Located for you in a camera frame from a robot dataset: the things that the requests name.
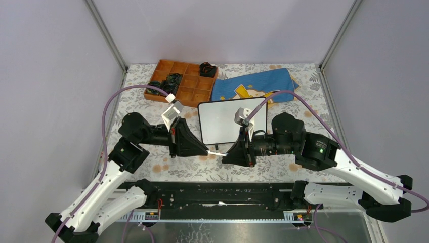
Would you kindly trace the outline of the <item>white whiteboard marker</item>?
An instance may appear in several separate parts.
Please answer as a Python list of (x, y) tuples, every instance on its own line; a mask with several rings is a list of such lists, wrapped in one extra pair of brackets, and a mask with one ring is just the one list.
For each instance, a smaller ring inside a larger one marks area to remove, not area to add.
[(207, 151), (207, 154), (215, 155), (215, 156), (221, 156), (221, 157), (225, 157), (228, 155), (227, 153), (213, 152), (213, 151), (209, 151), (209, 150)]

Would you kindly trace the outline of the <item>black framed whiteboard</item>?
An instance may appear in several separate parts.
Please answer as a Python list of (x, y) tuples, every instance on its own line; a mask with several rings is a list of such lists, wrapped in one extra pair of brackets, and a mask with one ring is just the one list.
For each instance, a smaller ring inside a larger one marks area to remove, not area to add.
[(246, 98), (198, 104), (201, 140), (204, 145), (234, 143), (240, 126), (234, 122), (239, 108), (253, 110), (265, 98)]

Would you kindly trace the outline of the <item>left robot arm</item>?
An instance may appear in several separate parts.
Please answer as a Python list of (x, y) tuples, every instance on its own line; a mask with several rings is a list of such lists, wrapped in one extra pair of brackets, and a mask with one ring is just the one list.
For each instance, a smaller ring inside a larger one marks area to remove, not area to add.
[(109, 196), (148, 158), (143, 144), (166, 146), (171, 157), (206, 156), (209, 149), (190, 131), (186, 120), (174, 118), (171, 126), (151, 125), (137, 112), (127, 114), (119, 128), (121, 138), (102, 170), (65, 210), (50, 213), (45, 223), (63, 242), (96, 242), (102, 232), (126, 213), (151, 208), (157, 189), (147, 179), (138, 180), (124, 195), (108, 203)]

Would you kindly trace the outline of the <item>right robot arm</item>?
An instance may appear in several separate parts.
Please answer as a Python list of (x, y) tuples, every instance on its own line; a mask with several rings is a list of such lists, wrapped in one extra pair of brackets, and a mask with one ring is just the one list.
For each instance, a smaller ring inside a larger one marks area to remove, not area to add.
[(411, 215), (412, 204), (403, 197), (401, 187), (412, 188), (407, 175), (391, 176), (377, 169), (359, 166), (348, 158), (340, 145), (328, 137), (307, 132), (303, 121), (281, 113), (271, 122), (271, 134), (250, 134), (241, 127), (239, 136), (222, 159), (224, 164), (253, 167), (259, 156), (289, 155), (304, 169), (325, 172), (348, 182), (348, 186), (322, 185), (296, 181), (288, 199), (276, 208), (315, 208), (337, 206), (356, 208), (368, 216), (393, 223)]

